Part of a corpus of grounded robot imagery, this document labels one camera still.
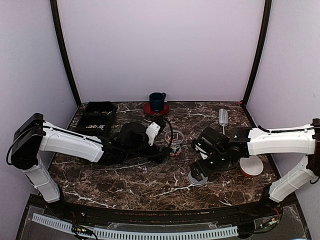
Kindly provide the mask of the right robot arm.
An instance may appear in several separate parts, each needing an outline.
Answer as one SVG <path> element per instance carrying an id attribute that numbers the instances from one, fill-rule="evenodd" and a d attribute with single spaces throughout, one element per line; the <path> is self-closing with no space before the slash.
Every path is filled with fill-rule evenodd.
<path id="1" fill-rule="evenodd" d="M 298 153 L 302 160 L 286 175 L 264 188 L 255 213 L 266 217 L 288 195 L 320 176 L 320 120 L 298 127 L 265 129 L 235 128 L 230 137 L 206 127 L 192 147 L 201 158 L 190 165 L 189 182 L 197 187 L 229 162 L 265 154 Z"/>

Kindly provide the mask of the clear plastic cup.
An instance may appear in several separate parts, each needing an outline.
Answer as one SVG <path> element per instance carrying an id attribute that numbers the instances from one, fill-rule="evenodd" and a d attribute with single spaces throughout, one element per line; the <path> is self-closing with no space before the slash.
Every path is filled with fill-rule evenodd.
<path id="1" fill-rule="evenodd" d="M 182 153 L 182 145 L 184 143 L 184 135 L 179 130 L 173 130 L 173 137 L 171 137 L 171 133 L 168 131 L 164 135 L 164 140 L 169 144 L 171 141 L 171 152 L 169 155 L 171 157 L 177 157 Z"/>

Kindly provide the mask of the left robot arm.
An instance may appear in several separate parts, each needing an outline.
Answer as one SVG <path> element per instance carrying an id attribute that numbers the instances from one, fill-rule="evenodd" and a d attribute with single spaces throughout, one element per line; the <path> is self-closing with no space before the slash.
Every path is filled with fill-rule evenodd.
<path id="1" fill-rule="evenodd" d="M 105 166 L 122 164 L 133 158 L 146 158 L 161 164 L 173 143 L 170 141 L 162 149 L 155 145 L 165 127 L 173 130 L 164 117 L 149 126 L 129 122 L 110 137 L 98 137 L 60 128 L 44 120 L 41 113 L 35 113 L 14 133 L 5 160 L 7 165 L 26 175 L 58 217 L 67 218 L 71 208 L 64 202 L 62 190 L 42 163 L 39 152 L 64 154 Z"/>

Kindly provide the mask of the metal scoop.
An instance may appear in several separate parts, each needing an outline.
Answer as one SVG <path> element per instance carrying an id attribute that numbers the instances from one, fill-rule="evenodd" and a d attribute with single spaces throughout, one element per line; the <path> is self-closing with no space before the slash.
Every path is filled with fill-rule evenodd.
<path id="1" fill-rule="evenodd" d="M 225 134 L 225 127 L 229 124 L 229 114 L 224 108 L 219 109 L 218 123 L 222 127 L 222 134 Z"/>

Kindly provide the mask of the round metal lid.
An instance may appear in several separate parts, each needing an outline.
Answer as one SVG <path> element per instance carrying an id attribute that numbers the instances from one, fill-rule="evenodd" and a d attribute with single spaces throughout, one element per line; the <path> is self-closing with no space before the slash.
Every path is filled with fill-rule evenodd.
<path id="1" fill-rule="evenodd" d="M 192 176 L 191 172 L 188 174 L 188 181 L 191 185 L 196 187 L 201 187 L 208 182 L 208 177 L 204 176 L 202 173 L 196 177 Z"/>

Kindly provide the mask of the black three-compartment candy bin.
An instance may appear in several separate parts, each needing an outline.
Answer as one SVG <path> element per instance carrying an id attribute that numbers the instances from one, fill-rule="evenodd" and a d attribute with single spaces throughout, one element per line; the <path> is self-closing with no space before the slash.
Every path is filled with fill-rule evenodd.
<path id="1" fill-rule="evenodd" d="M 86 136 L 107 137 L 115 121 L 117 109 L 110 101 L 90 101 L 74 131 Z"/>

